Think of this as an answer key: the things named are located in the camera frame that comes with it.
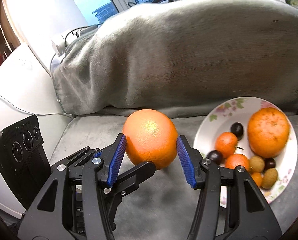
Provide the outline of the small kumquat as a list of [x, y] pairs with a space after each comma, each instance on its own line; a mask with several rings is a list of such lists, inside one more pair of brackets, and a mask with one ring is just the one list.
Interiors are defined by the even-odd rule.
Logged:
[[262, 182], [263, 182], [262, 174], [259, 173], [259, 172], [254, 172], [254, 173], [251, 174], [251, 177], [254, 180], [257, 187], [261, 187]]

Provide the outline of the medium tangerine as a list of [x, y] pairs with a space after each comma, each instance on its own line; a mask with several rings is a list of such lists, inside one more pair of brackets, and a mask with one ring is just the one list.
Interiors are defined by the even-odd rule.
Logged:
[[225, 167], [229, 169], [234, 169], [237, 166], [243, 166], [246, 170], [249, 170], [248, 158], [243, 154], [230, 155], [225, 162]]

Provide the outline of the brown longan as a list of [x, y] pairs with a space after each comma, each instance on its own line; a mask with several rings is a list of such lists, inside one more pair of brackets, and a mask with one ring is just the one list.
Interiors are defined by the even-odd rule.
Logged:
[[262, 173], [265, 168], [265, 161], [260, 156], [254, 155], [249, 159], [249, 172]]
[[276, 168], [269, 168], [264, 174], [263, 174], [263, 181], [261, 184], [261, 187], [263, 189], [270, 189], [277, 181], [278, 179], [278, 171]]

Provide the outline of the large smooth orange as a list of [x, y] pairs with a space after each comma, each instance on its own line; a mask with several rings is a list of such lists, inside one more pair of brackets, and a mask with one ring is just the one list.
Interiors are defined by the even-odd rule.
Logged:
[[134, 165], [151, 161], [157, 170], [161, 170], [177, 155], [177, 129], [171, 119], [159, 111], [142, 109], [132, 113], [126, 119], [122, 133], [127, 139], [127, 156]]

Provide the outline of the dark cherry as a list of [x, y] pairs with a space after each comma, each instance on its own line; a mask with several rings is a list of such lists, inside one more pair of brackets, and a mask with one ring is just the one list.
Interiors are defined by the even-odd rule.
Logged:
[[244, 135], [244, 128], [243, 125], [239, 122], [235, 122], [230, 127], [230, 132], [233, 133], [238, 140], [241, 140]]
[[264, 171], [267, 171], [270, 168], [276, 168], [276, 161], [274, 158], [265, 159], [265, 168]]
[[209, 159], [215, 164], [220, 165], [223, 162], [223, 154], [218, 150], [213, 150], [206, 155], [206, 159]]

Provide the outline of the small tangerine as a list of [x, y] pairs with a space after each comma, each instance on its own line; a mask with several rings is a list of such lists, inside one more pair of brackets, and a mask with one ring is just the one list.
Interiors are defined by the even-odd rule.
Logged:
[[224, 132], [215, 142], [215, 150], [219, 151], [224, 159], [235, 153], [238, 139], [234, 133]]

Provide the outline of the large rough tangerine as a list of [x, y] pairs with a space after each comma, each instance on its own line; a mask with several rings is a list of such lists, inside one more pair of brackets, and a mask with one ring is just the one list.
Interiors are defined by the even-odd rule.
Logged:
[[282, 111], [267, 107], [255, 112], [247, 125], [250, 149], [263, 158], [274, 158], [287, 144], [290, 124]]

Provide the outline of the grey seat cover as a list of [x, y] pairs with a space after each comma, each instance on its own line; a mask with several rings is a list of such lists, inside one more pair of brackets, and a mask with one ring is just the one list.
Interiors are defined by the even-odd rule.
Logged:
[[[122, 131], [123, 116], [76, 117], [64, 130], [52, 156], [55, 163], [84, 148], [104, 148]], [[298, 115], [290, 116], [298, 142]], [[115, 216], [116, 239], [186, 239], [199, 192], [186, 182], [181, 164], [172, 164], [140, 184], [124, 197]], [[270, 205], [282, 231], [298, 217], [298, 158], [295, 172], [284, 192]]]

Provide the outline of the white floral plate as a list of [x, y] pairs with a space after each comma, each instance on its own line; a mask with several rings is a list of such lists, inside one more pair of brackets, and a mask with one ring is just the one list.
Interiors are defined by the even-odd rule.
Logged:
[[[265, 107], [276, 106], [271, 102], [256, 97], [238, 97], [227, 100], [215, 107], [202, 121], [194, 142], [193, 148], [199, 150], [203, 157], [214, 150], [216, 139], [224, 132], [229, 132], [233, 123], [239, 122], [244, 128], [243, 138], [238, 142], [235, 151], [251, 158], [254, 153], [249, 147], [247, 137], [247, 125], [253, 113]], [[298, 157], [298, 142], [292, 124], [289, 124], [290, 132], [286, 146], [275, 157], [278, 179], [268, 190], [260, 189], [266, 201], [270, 204], [286, 189], [291, 181]]]

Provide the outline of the white power strip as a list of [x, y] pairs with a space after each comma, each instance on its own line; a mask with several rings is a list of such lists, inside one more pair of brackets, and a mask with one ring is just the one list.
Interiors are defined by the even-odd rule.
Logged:
[[65, 52], [64, 41], [52, 41], [52, 47], [57, 56], [62, 56]]

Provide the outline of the grey blanket cushion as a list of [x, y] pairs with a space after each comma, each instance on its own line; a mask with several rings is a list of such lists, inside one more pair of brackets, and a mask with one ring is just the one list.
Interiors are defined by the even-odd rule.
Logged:
[[68, 46], [52, 72], [62, 109], [203, 115], [239, 96], [298, 110], [298, 9], [275, 0], [144, 3]]

